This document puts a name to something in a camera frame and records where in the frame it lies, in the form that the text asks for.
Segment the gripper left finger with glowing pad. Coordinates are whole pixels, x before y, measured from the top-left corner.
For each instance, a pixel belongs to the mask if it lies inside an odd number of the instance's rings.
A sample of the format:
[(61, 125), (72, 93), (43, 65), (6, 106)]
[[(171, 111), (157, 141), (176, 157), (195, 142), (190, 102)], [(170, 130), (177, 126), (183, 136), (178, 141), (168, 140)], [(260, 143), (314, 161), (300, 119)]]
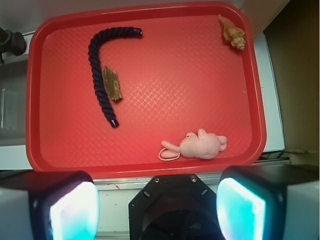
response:
[(100, 198), (84, 171), (2, 170), (2, 240), (93, 240)]

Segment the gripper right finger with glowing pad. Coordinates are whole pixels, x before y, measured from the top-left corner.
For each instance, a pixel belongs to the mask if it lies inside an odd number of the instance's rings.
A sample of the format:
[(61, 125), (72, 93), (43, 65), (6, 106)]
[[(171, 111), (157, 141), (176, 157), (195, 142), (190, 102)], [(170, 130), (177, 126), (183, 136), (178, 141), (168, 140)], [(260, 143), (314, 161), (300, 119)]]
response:
[(226, 240), (320, 238), (317, 166), (230, 166), (222, 172), (216, 194)]

